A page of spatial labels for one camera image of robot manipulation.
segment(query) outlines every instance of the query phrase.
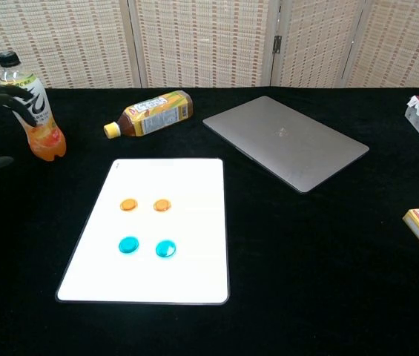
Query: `laptop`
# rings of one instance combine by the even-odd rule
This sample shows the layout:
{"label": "laptop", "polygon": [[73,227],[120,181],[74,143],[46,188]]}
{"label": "laptop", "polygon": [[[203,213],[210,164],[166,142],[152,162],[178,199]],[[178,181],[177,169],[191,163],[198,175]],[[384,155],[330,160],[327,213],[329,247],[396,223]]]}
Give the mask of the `laptop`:
{"label": "laptop", "polygon": [[310,191],[369,150],[268,96],[203,122],[300,193]]}

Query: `lying bottle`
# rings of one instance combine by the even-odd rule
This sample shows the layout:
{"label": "lying bottle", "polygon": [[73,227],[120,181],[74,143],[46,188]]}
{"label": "lying bottle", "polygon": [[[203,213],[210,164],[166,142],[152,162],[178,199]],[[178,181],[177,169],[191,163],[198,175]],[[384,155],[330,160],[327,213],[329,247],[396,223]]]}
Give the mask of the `lying bottle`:
{"label": "lying bottle", "polygon": [[126,108],[116,122],[104,126],[107,138],[144,136],[193,115],[193,101],[182,90]]}
{"label": "lying bottle", "polygon": [[0,53],[0,65],[3,70],[0,77],[1,85],[16,85],[33,94],[33,98],[27,101],[18,97],[15,99],[28,109],[36,126],[30,126],[14,113],[26,132],[31,151],[45,161],[53,161],[55,156],[64,156],[66,139],[54,121],[41,81],[23,69],[18,56],[12,50]]}

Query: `blue button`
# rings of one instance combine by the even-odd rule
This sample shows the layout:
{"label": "blue button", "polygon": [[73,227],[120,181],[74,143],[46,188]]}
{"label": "blue button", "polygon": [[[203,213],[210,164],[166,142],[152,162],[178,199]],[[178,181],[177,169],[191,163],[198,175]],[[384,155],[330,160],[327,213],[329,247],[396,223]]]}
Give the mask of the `blue button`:
{"label": "blue button", "polygon": [[136,237],[128,236],[120,241],[119,250],[123,254],[131,254],[138,249],[138,245],[138,239]]}
{"label": "blue button", "polygon": [[164,240],[156,245],[156,254],[160,257],[171,257],[176,252],[176,243]]}

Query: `black table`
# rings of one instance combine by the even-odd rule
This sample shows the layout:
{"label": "black table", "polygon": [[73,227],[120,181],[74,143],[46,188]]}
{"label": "black table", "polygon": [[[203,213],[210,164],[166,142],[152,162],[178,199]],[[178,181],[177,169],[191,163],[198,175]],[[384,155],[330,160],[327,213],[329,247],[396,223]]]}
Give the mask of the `black table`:
{"label": "black table", "polygon": [[[419,355],[419,89],[187,89],[194,117],[108,140],[125,106],[170,89],[49,90],[67,155],[36,159],[0,110],[0,355]],[[370,147],[301,195],[202,119],[268,95]],[[112,161],[220,157],[231,297],[224,306],[61,304],[54,293]]]}

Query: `bottle cap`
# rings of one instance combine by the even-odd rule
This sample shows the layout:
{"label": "bottle cap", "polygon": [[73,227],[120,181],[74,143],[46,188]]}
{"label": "bottle cap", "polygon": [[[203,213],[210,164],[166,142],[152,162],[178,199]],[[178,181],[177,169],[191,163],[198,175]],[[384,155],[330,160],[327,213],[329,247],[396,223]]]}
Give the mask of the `bottle cap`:
{"label": "bottle cap", "polygon": [[104,126],[104,132],[108,139],[114,139],[121,135],[120,127],[116,122],[111,122],[110,124]]}
{"label": "bottle cap", "polygon": [[0,65],[2,67],[14,67],[19,65],[21,62],[19,61],[18,56],[12,50],[6,50],[5,52],[0,52]]}

